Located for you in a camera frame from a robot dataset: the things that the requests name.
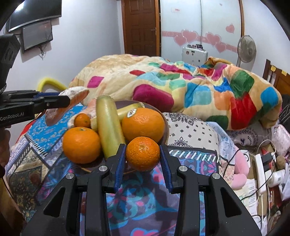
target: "orange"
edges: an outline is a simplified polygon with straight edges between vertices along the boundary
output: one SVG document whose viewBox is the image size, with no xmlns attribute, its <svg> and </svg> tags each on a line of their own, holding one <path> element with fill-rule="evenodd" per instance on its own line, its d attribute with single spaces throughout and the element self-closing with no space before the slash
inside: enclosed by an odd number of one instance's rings
<svg viewBox="0 0 290 236">
<path fill-rule="evenodd" d="M 127 146 L 126 160 L 136 170 L 152 170 L 160 160 L 160 149 L 151 138 L 134 138 Z"/>
<path fill-rule="evenodd" d="M 75 127 L 90 128 L 90 117 L 85 113 L 78 114 L 75 118 Z"/>
<path fill-rule="evenodd" d="M 86 127 L 75 127 L 66 131 L 62 145 L 67 158 L 77 164 L 90 163 L 101 153 L 99 135 Z"/>
<path fill-rule="evenodd" d="M 130 142 L 136 137 L 148 137 L 159 142 L 164 133 L 162 115 L 149 108 L 130 110 L 122 120 L 124 137 Z"/>
</svg>

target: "cucumber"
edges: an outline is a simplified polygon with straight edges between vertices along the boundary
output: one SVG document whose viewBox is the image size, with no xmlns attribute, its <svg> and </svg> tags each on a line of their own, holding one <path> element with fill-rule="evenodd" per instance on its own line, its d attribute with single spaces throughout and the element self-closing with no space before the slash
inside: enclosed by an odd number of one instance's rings
<svg viewBox="0 0 290 236">
<path fill-rule="evenodd" d="M 119 145 L 125 144 L 114 100 L 102 95 L 96 101 L 97 126 L 105 159 L 116 155 Z"/>
<path fill-rule="evenodd" d="M 125 106 L 125 107 L 118 109 L 117 113 L 118 113 L 119 121 L 120 122 L 122 121 L 122 119 L 127 115 L 128 111 L 130 111 L 131 109 L 134 109 L 134 108 L 139 108 L 139 107 L 145 107 L 145 106 L 143 103 L 137 102 L 137 103 L 133 103 L 131 105 L 128 105 L 128 106 Z M 95 132 L 98 131 L 98 122 L 97 122 L 96 117 L 94 119 L 91 119 L 91 128 Z"/>
</svg>

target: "pink plush toy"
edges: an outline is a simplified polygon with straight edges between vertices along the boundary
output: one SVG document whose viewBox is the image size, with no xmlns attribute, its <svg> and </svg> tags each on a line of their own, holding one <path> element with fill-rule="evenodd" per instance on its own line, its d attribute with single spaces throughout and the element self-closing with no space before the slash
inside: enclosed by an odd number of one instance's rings
<svg viewBox="0 0 290 236">
<path fill-rule="evenodd" d="M 241 151 L 238 151 L 235 155 L 235 172 L 233 181 L 231 184 L 232 189 L 242 188 L 247 181 L 247 175 L 249 174 L 249 166 L 247 160 L 244 157 L 244 154 Z"/>
</svg>

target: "triangular cutout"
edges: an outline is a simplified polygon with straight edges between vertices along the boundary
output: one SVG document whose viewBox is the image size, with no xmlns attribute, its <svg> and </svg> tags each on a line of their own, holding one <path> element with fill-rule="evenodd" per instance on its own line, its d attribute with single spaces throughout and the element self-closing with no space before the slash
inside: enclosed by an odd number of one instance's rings
<svg viewBox="0 0 290 236">
<path fill-rule="evenodd" d="M 49 204 L 45 207 L 43 214 L 48 215 L 48 216 L 52 216 L 55 218 L 59 217 L 60 209 L 61 209 L 61 205 L 62 205 L 62 200 L 64 198 L 65 191 L 66 191 L 66 189 L 64 187 L 62 187 L 57 192 L 55 197 L 53 199 L 51 199 Z"/>
<path fill-rule="evenodd" d="M 224 211 L 226 217 L 232 217 L 241 215 L 242 212 L 232 197 L 229 195 L 228 191 L 225 188 L 221 188 L 220 192 L 222 194 L 222 201 L 224 203 Z"/>
</svg>

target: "metal screw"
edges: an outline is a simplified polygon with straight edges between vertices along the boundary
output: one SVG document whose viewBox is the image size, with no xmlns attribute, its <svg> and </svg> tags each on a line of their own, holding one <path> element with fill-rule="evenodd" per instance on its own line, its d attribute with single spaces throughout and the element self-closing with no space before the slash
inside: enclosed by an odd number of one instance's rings
<svg viewBox="0 0 290 236">
<path fill-rule="evenodd" d="M 220 175 L 218 173 L 213 173 L 213 178 L 214 179 L 219 179 L 220 178 Z"/>
<path fill-rule="evenodd" d="M 108 169 L 107 166 L 100 166 L 99 171 L 106 171 Z"/>
<path fill-rule="evenodd" d="M 73 173 L 66 174 L 66 178 L 67 179 L 72 179 L 73 177 L 74 177 L 74 174 Z"/>
<path fill-rule="evenodd" d="M 182 172 L 187 171 L 187 167 L 186 166 L 179 166 L 179 170 Z"/>
</svg>

